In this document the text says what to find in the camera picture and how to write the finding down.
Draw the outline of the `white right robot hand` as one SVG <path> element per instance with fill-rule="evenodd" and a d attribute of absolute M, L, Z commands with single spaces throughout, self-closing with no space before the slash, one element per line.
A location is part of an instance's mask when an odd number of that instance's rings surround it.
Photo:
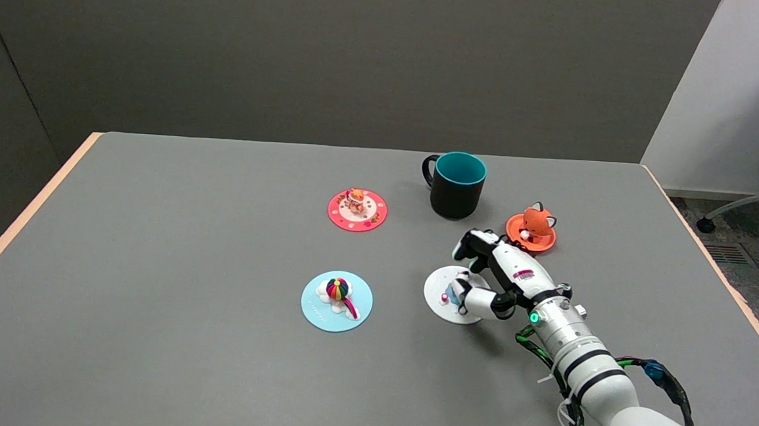
<path fill-rule="evenodd" d="M 466 231 L 451 256 L 457 262 L 470 261 L 468 270 L 458 273 L 448 285 L 460 315 L 502 321 L 510 319 L 519 306 L 529 312 L 547 300 L 570 303 L 569 285 L 556 284 L 530 253 L 490 229 Z M 470 278 L 484 270 L 490 270 L 501 292 L 471 283 Z"/>

